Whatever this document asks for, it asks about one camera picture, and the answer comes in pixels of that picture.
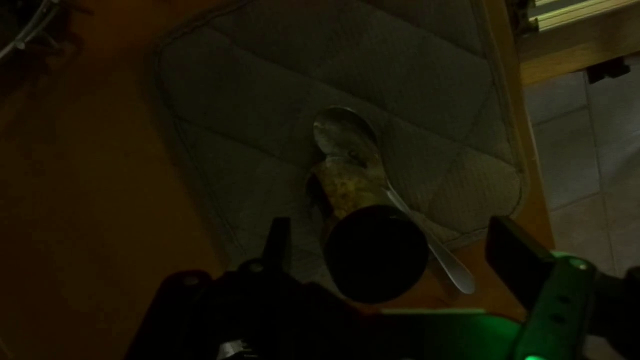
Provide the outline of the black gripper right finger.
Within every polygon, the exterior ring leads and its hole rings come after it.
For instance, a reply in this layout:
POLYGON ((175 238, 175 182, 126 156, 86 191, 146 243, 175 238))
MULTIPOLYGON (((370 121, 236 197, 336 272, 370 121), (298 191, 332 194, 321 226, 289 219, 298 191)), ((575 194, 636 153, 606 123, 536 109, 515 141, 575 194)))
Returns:
POLYGON ((505 216, 489 219, 486 260, 525 307, 511 360, 577 360, 595 267, 583 258, 545 249, 505 216))

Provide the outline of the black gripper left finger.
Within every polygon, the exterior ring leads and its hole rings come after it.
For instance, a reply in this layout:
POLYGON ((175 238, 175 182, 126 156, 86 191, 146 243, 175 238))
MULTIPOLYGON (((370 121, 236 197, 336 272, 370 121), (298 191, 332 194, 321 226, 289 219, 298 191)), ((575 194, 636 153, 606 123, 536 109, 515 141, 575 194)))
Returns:
POLYGON ((292 230, 288 218, 274 218, 261 249, 266 266, 286 272, 289 267, 292 230))

